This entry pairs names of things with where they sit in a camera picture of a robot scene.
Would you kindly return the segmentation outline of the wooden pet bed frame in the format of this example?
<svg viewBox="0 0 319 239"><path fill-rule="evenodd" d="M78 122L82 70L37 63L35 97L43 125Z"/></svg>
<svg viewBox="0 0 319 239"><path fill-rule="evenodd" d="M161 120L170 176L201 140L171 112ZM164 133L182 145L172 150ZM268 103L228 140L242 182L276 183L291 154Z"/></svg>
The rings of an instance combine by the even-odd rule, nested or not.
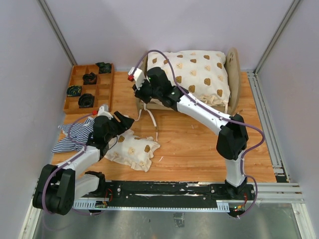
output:
<svg viewBox="0 0 319 239"><path fill-rule="evenodd" d="M138 62L137 67L141 69L144 73L148 71L147 69L147 55L146 53ZM240 91L241 91L241 71L240 71L240 64L238 58L237 49L232 47L229 49L226 55L226 63L224 64L226 72L228 74L228 85L230 89L230 98L228 103L228 112L226 114L232 115L237 108L239 98L240 98ZM223 107L213 107L214 109L224 112Z"/></svg>

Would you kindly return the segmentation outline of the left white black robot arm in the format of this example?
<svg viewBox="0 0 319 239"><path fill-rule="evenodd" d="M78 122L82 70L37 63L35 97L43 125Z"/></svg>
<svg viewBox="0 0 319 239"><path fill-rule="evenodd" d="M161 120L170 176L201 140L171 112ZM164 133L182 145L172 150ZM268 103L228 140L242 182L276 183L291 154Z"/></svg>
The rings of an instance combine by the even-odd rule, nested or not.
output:
<svg viewBox="0 0 319 239"><path fill-rule="evenodd" d="M66 215L74 201L86 194L103 196L107 191L103 173L87 171L110 150L109 142L131 128L134 119L118 111L110 114L100 109L91 113L93 131L82 149L58 165L43 167L33 194L32 205L50 214Z"/></svg>

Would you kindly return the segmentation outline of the large bear print cushion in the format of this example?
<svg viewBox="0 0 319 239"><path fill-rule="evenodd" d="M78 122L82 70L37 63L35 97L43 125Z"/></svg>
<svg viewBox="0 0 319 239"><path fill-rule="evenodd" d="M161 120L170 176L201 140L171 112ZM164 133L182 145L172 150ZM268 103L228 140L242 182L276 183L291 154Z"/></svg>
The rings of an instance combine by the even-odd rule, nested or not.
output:
<svg viewBox="0 0 319 239"><path fill-rule="evenodd" d="M228 112L230 89L221 51L184 50L179 52L151 52L147 55L147 69L160 67L171 81L192 93L210 107L223 107Z"/></svg>

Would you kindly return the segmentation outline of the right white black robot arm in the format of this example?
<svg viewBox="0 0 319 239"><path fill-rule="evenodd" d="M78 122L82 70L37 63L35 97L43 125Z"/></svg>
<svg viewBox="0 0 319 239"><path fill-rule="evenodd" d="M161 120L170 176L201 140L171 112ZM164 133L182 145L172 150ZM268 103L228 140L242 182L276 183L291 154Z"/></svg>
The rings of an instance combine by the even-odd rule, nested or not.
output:
<svg viewBox="0 0 319 239"><path fill-rule="evenodd" d="M243 118L239 114L231 116L219 112L198 100L188 90L173 86L160 67L154 67L147 73L132 68L129 80L134 82L135 97L145 104L156 99L164 107L192 117L218 136L216 150L225 159L227 170L226 194L231 199L243 195L247 177L242 172L241 156L248 141Z"/></svg>

